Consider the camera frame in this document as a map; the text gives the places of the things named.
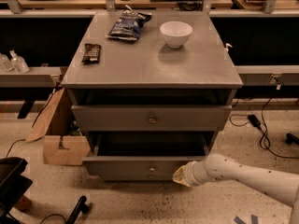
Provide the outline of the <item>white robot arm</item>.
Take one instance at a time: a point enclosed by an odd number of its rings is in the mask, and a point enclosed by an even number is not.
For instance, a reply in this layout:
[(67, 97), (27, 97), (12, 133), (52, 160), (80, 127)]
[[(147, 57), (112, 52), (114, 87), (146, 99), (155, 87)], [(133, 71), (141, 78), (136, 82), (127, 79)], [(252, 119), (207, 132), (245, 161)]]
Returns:
[(235, 159), (212, 153), (202, 161), (189, 161), (173, 174), (173, 181), (186, 187), (207, 182), (234, 180), (288, 205), (289, 224), (299, 224), (299, 175), (241, 164)]

